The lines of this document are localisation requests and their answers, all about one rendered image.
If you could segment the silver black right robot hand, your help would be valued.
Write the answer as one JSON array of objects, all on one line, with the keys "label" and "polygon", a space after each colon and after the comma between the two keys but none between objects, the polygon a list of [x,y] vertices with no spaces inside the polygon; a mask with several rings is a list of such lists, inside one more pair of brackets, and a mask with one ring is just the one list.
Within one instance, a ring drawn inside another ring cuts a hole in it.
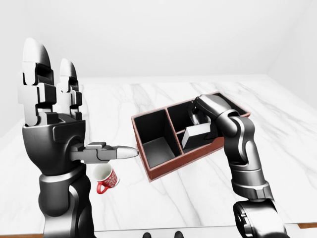
[{"label": "silver black right robot hand", "polygon": [[200,95],[188,106],[188,114],[194,125],[200,124],[198,112],[202,112],[224,136],[234,137],[237,126],[230,117],[239,116],[238,112],[217,95]]}]

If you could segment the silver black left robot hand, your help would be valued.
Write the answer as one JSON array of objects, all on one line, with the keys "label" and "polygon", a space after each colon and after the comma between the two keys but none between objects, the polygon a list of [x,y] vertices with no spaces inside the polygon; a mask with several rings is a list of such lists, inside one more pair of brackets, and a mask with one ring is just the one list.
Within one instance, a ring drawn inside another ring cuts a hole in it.
[{"label": "silver black left robot hand", "polygon": [[46,48],[28,38],[24,43],[22,68],[18,101],[24,107],[23,140],[30,160],[42,174],[56,176],[71,171],[81,162],[99,164],[138,155],[132,147],[109,146],[105,142],[84,144],[86,122],[79,111],[82,94],[71,61],[62,59],[60,83],[55,85]]}]

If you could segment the white grey book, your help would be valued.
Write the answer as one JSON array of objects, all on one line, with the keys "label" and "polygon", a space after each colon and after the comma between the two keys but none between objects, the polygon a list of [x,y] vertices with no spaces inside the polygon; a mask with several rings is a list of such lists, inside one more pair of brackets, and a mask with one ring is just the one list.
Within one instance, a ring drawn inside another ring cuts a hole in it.
[{"label": "white grey book", "polygon": [[212,143],[214,138],[210,137],[210,132],[210,122],[186,127],[181,141],[182,148],[189,149]]}]

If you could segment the red-brown desk caddy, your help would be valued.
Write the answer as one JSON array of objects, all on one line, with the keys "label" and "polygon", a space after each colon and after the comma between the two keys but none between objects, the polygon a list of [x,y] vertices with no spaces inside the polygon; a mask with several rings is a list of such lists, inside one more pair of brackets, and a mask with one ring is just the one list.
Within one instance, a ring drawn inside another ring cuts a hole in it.
[{"label": "red-brown desk caddy", "polygon": [[[217,95],[224,99],[239,116],[250,116],[248,111],[220,92],[209,95]],[[209,117],[198,112],[200,124],[211,123],[210,137],[214,138],[214,141],[200,147],[182,148],[181,141],[185,128],[194,125],[188,114],[188,106],[193,100],[132,117],[137,147],[149,181],[203,158],[224,146],[224,138],[220,130]]]}]

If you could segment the red and white mug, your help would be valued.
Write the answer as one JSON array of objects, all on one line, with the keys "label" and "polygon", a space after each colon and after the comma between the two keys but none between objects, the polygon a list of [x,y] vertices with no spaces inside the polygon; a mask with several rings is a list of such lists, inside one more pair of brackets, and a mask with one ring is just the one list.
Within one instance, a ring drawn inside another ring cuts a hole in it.
[{"label": "red and white mug", "polygon": [[98,182],[98,194],[105,193],[109,188],[113,188],[119,183],[119,178],[111,164],[97,165],[93,170],[93,178]]}]

